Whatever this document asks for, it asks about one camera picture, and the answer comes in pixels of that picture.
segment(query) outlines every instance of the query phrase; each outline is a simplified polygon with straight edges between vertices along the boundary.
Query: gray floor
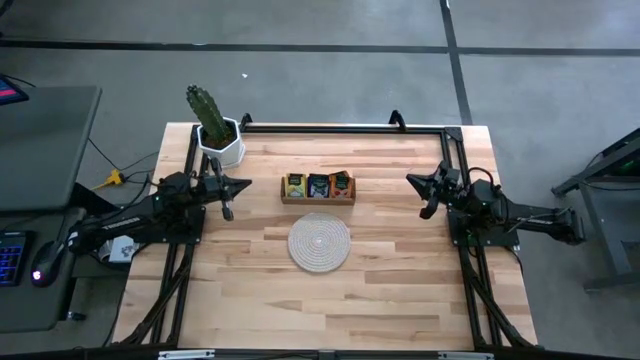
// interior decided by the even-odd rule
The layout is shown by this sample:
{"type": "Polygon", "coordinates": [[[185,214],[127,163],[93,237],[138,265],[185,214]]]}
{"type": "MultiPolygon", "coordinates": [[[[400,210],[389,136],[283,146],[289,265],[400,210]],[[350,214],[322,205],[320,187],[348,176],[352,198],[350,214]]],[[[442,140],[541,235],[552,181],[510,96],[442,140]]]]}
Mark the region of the gray floor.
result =
{"type": "MultiPolygon", "coordinates": [[[[451,0],[460,46],[640,47],[634,0],[451,0]]],[[[29,38],[256,44],[446,45],[435,0],[19,0],[0,31],[29,38]]],[[[559,205],[549,188],[640,125],[640,58],[462,56],[473,122],[490,128],[506,193],[559,205]]],[[[38,86],[98,85],[92,138],[119,164],[158,148],[164,124],[193,121],[184,90],[211,90],[227,116],[262,122],[460,124],[448,55],[127,52],[2,49],[0,72],[38,86]]],[[[139,169],[153,167],[150,159],[139,169]]],[[[109,164],[88,148],[79,179],[109,164]]],[[[105,190],[114,202],[134,185],[105,190]]],[[[568,197],[566,203],[579,201],[568,197]]],[[[640,357],[638,289],[587,295],[608,273],[597,241],[568,247],[522,232],[525,282],[540,344],[640,357]]],[[[84,324],[0,335],[0,352],[99,346],[123,283],[85,284],[84,324]]]]}

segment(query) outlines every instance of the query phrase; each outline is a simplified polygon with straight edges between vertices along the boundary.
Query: potted cactus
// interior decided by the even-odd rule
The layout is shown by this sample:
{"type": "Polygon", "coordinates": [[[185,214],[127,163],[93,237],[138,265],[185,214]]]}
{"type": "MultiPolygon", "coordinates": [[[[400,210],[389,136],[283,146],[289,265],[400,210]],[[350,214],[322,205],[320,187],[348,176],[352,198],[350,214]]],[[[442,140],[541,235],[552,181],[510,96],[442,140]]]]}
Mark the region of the potted cactus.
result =
{"type": "Polygon", "coordinates": [[[200,149],[210,158],[217,158],[222,168],[240,165],[245,146],[238,123],[222,117],[213,97],[200,87],[187,88],[187,101],[202,124],[198,127],[200,149]]]}

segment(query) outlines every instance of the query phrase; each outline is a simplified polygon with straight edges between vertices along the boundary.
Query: white hexagonal pot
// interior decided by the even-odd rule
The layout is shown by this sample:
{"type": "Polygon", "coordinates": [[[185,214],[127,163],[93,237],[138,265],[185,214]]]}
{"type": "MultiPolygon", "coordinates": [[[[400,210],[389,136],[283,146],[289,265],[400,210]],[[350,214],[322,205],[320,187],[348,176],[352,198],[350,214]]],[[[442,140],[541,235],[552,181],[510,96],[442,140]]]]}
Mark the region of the white hexagonal pot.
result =
{"type": "Polygon", "coordinates": [[[227,169],[240,165],[242,158],[244,158],[246,149],[242,142],[242,135],[240,135],[238,122],[229,118],[224,118],[224,121],[227,124],[231,124],[234,128],[236,139],[231,144],[227,145],[227,147],[222,150],[216,150],[202,145],[202,131],[204,128],[200,125],[198,126],[198,146],[200,146],[202,152],[207,154],[210,158],[217,158],[223,169],[227,169]]]}

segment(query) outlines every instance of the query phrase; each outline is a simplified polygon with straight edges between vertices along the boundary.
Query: round rope mat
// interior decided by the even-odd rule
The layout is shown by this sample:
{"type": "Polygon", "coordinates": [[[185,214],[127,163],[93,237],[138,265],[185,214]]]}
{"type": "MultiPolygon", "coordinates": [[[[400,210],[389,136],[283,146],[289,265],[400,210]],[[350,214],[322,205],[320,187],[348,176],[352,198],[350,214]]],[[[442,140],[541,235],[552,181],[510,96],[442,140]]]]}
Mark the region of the round rope mat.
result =
{"type": "Polygon", "coordinates": [[[314,272],[337,269],[351,248],[349,229],[329,214],[313,213],[301,217],[289,231],[289,254],[301,268],[314,272]]]}

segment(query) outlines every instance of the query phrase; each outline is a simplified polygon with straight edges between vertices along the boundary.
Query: butcher block tabletop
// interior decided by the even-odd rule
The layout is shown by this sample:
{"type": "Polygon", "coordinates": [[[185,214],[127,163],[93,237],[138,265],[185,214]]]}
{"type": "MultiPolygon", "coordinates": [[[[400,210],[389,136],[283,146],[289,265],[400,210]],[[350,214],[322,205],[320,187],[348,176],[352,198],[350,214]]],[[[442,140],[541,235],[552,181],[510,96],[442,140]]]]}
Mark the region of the butcher block tabletop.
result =
{"type": "MultiPolygon", "coordinates": [[[[182,171],[191,123],[167,124],[154,180],[182,171]]],[[[469,167],[499,176],[484,126],[463,126],[469,167]]],[[[457,250],[446,209],[430,220],[408,173],[431,174],[442,160],[434,135],[243,134],[246,155],[230,177],[252,179],[224,221],[220,203],[207,205],[196,246],[179,347],[340,350],[472,349],[457,250]],[[286,173],[347,170],[357,180],[354,206],[285,205],[286,173]],[[289,257],[287,236],[300,217],[330,213],[349,227],[351,252],[327,274],[311,274],[289,257]]],[[[194,169],[199,168],[200,150],[194,169]]],[[[472,172],[475,180],[486,176],[472,172]]],[[[131,333],[158,296],[167,245],[136,255],[114,341],[131,333]]],[[[520,267],[502,248],[487,248],[494,296],[529,341],[536,343],[520,267]]],[[[483,334],[486,311],[478,300],[483,334]]],[[[168,333],[173,303],[165,316],[168,333]]]]}

